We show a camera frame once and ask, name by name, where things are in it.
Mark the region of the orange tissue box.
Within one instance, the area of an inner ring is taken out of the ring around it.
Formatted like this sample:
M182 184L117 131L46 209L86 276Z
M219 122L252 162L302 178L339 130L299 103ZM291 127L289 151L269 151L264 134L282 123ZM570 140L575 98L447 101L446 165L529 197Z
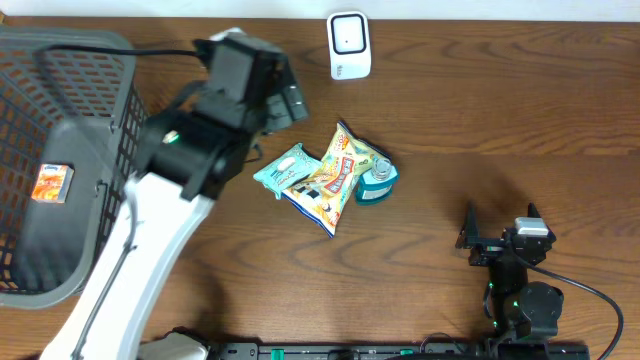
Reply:
M40 166L31 198L40 203L63 204L66 201L75 170L64 164Z

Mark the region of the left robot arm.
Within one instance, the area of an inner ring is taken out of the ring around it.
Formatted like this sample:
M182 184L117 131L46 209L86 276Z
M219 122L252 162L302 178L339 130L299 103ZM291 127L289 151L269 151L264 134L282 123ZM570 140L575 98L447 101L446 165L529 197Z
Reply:
M132 359L186 242L259 136L309 115L285 52L231 30L197 39L204 81L144 123L112 232L46 359Z

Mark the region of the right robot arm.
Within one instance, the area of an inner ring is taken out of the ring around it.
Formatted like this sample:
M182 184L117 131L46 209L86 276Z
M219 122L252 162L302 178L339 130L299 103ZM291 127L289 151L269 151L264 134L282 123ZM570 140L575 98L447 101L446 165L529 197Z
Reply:
M531 282L528 271L546 259L555 241L534 204L494 238L480 235L475 209L468 208L456 247L470 251L471 266L489 271L484 311L494 323L495 335L484 341L488 357L550 357L548 340L558 334L564 295L547 283Z

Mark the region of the light teal snack packet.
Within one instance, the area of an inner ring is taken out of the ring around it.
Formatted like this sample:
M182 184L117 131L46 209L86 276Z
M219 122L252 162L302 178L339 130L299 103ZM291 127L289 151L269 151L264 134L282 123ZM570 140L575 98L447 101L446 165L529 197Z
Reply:
M253 179L274 193L280 200L282 192L314 173L321 161L311 156L302 143L297 143L253 175Z

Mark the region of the teal mouthwash bottle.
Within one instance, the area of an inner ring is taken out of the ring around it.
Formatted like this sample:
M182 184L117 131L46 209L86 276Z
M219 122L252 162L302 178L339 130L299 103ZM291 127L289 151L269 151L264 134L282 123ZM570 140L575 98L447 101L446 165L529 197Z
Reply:
M372 167L364 172L356 189L355 199L358 205L373 205L388 198L399 179L397 168L387 158L378 158Z

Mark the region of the yellow snack bag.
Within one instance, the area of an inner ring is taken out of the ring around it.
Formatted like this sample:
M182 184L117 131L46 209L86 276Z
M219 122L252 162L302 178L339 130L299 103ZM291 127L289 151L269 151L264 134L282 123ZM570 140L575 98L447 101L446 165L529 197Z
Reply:
M359 178L374 161L389 160L381 149L356 137L340 121L321 159L321 165L308 177L282 191L282 196L298 211L321 227L330 238Z

